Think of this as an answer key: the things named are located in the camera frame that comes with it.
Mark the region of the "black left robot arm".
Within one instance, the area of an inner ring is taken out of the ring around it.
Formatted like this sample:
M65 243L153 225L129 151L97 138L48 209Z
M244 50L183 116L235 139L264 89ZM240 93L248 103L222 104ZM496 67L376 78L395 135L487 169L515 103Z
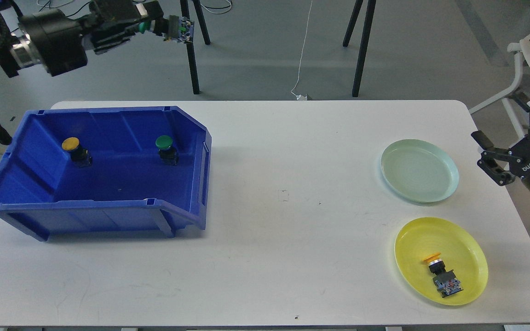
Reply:
M91 0L89 13L71 18L57 8L24 15L12 0L0 6L0 67L8 77L42 65L55 77L87 65L87 50L103 54L151 31L167 36L171 23L157 1Z

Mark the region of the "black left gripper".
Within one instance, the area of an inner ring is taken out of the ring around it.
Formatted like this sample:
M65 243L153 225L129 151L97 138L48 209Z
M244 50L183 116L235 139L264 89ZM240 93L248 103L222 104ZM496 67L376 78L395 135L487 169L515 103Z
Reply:
M88 32L59 9L24 15L18 27L17 65L42 65L52 77L87 65L86 51L101 55L129 42L136 31L164 32L164 12L157 0L92 0Z

